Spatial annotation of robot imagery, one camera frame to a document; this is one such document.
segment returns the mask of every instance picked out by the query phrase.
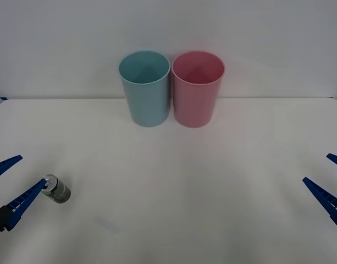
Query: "silver can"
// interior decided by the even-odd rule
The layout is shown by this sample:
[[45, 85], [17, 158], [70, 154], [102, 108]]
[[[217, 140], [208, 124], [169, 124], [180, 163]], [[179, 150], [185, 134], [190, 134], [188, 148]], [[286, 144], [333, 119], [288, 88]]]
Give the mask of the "silver can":
[[64, 183], [52, 174], [48, 174], [43, 178], [46, 180], [45, 187], [41, 190], [43, 194], [59, 204], [68, 201], [70, 198], [70, 190]]

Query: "plastic cup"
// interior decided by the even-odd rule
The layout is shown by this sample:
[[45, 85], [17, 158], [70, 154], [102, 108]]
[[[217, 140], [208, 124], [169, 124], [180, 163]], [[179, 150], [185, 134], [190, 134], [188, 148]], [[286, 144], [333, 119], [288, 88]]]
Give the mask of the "plastic cup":
[[205, 51], [184, 53], [174, 59], [173, 107], [180, 124], [198, 128], [211, 120], [224, 71], [223, 61]]
[[169, 113], [168, 58], [155, 51], [138, 51], [119, 64], [129, 110], [134, 122], [153, 127], [164, 122]]

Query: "white backdrop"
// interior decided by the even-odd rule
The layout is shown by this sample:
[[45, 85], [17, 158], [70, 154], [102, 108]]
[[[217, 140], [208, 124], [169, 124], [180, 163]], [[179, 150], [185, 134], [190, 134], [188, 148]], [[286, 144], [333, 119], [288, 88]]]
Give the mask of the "white backdrop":
[[221, 56], [223, 97], [337, 98], [337, 0], [0, 0], [0, 96], [123, 97], [143, 48]]

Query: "white table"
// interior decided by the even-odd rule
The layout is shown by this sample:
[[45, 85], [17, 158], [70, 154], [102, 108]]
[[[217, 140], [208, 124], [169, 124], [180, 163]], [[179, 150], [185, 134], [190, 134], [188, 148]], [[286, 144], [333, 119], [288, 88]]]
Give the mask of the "white table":
[[337, 101], [220, 99], [203, 128], [132, 122], [125, 100], [0, 105], [0, 207], [45, 174], [0, 264], [337, 263], [337, 226], [302, 182], [337, 196]]

